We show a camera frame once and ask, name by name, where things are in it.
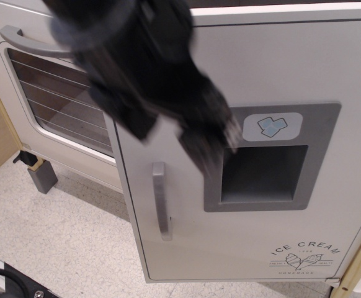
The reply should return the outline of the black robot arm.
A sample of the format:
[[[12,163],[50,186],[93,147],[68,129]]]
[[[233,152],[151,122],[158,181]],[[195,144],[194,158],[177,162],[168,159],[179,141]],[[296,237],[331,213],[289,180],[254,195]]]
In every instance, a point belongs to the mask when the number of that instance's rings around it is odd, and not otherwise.
[[[180,127],[186,154],[211,176],[241,129],[226,99],[190,54],[185,1],[47,1],[51,33],[90,81],[94,102],[145,142],[157,118]]]

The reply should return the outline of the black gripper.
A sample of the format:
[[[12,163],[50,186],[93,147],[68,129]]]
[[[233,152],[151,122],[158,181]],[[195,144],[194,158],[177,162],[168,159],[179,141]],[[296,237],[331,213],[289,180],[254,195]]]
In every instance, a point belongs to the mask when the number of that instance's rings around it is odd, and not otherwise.
[[[170,56],[145,30],[83,34],[72,46],[92,83],[91,96],[136,138],[144,140],[157,114],[176,119],[179,142],[199,171],[210,177],[221,143],[238,150],[241,128],[212,81],[195,65],[187,38],[170,44]]]

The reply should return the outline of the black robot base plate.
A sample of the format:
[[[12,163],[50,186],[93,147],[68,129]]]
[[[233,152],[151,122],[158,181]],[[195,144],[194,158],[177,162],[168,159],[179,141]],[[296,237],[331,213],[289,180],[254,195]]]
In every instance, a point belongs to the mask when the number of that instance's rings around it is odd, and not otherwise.
[[[0,297],[60,297],[13,266],[0,262]]]

